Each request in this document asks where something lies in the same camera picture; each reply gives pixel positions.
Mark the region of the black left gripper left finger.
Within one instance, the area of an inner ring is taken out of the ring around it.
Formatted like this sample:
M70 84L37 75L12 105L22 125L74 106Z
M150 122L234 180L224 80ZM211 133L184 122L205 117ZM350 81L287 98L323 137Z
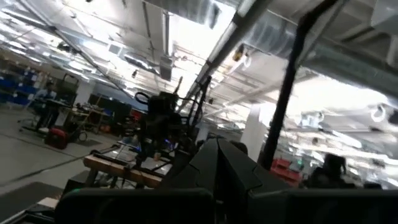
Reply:
M213 193L216 185L217 166L218 141L209 139L193 157L178 154L173 166L160 182L160 188L204 188Z

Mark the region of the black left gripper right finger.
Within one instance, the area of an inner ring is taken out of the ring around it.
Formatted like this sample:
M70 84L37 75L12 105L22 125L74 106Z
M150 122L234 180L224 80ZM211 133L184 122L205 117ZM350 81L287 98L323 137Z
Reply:
M227 140L218 141L219 193L226 223L283 223L283 201L273 196L290 185Z

